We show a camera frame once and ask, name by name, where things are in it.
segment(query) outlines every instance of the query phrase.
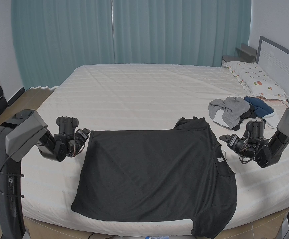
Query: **white pillow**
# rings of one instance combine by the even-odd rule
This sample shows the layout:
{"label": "white pillow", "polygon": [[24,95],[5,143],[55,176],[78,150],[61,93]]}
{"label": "white pillow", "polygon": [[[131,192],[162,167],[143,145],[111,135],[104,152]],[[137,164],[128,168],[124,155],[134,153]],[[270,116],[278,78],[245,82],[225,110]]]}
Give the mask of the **white pillow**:
{"label": "white pillow", "polygon": [[250,97],[286,101],[287,95],[257,63],[231,61],[223,64],[238,79]]}

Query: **green curtain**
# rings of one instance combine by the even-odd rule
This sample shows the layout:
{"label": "green curtain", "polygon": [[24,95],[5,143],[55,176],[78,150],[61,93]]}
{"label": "green curtain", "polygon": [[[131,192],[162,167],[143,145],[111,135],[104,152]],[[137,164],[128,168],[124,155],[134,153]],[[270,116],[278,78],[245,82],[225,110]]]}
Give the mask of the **green curtain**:
{"label": "green curtain", "polygon": [[75,68],[114,63],[111,0],[12,0],[24,87],[59,86]]}
{"label": "green curtain", "polygon": [[221,66],[250,13],[251,0],[113,0],[115,62]]}

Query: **bed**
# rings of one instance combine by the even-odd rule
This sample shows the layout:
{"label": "bed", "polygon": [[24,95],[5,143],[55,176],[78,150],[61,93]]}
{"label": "bed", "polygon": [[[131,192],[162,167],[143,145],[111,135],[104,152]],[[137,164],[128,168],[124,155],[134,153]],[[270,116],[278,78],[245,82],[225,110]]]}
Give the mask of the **bed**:
{"label": "bed", "polygon": [[[261,37],[257,62],[289,95],[289,52]],[[79,127],[91,130],[171,129],[179,118],[205,117],[219,137],[232,131],[215,124],[208,103],[228,96],[244,97],[245,90],[226,68],[164,65],[106,64],[81,66],[40,106],[38,112],[51,133],[58,132],[58,116],[74,116]],[[287,102],[267,101],[279,117]],[[235,132],[242,136],[247,121]],[[275,129],[266,127],[264,137]],[[281,160],[262,169],[255,162],[242,165],[238,156],[222,146],[236,173],[237,208],[225,229],[262,218],[289,207],[289,145]],[[33,147],[22,160],[21,188],[26,217],[71,229],[120,236],[190,235],[191,220],[112,222],[71,211],[86,150],[63,162],[44,159]]]}

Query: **gray cloth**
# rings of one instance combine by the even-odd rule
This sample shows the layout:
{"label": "gray cloth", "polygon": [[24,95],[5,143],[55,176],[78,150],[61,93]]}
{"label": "gray cloth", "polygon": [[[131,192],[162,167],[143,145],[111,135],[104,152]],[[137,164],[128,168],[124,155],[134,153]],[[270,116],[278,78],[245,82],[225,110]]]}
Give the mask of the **gray cloth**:
{"label": "gray cloth", "polygon": [[213,120],[218,110],[223,109],[223,121],[230,129],[238,125],[240,116],[250,109],[250,104],[243,98],[228,97],[225,100],[214,99],[208,104],[208,112],[210,118]]}

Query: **floor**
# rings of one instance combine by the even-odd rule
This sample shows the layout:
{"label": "floor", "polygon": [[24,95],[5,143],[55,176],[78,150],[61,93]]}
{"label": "floor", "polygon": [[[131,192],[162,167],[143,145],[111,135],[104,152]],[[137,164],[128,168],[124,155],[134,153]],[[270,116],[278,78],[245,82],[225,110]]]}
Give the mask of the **floor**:
{"label": "floor", "polygon": [[[22,109],[38,109],[46,98],[53,92],[48,88],[29,89],[21,95],[15,103],[8,107],[0,116],[0,124],[7,118],[14,115]],[[237,228],[222,231],[216,239],[261,239],[266,237],[272,239],[276,236],[282,220],[288,209],[271,214],[257,221],[250,222],[246,225]],[[77,231],[60,227],[57,225],[48,224],[45,222],[33,220],[24,217],[25,225],[30,231],[32,239],[54,238],[54,239],[105,239],[111,237],[103,234],[93,234],[90,232]]]}

